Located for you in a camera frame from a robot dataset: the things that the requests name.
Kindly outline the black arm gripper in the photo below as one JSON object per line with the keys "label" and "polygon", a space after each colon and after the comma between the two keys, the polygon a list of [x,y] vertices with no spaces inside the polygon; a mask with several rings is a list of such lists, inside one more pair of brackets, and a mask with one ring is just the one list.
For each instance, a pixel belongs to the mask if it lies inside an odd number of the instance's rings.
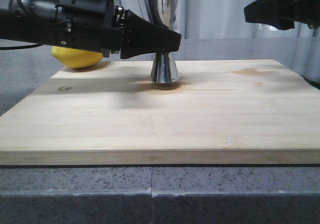
{"label": "black arm gripper", "polygon": [[[162,21],[163,0],[146,0],[152,23],[131,10],[117,11],[114,0],[58,0],[56,7],[56,20],[65,21],[55,30],[59,47],[99,52],[105,57],[120,51],[121,59],[179,50],[181,34]],[[123,30],[116,20],[124,12]]]}
{"label": "black arm gripper", "polygon": [[278,30],[295,28],[295,22],[310,29],[320,27],[320,0],[256,0],[244,8],[247,23],[266,24]]}

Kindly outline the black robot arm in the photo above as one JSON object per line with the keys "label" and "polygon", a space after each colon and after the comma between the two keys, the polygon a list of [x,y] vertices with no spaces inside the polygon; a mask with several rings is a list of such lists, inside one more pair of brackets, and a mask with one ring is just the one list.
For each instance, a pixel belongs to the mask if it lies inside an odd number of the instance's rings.
{"label": "black robot arm", "polygon": [[179,49],[181,35],[114,0],[0,0],[0,37],[122,59]]}

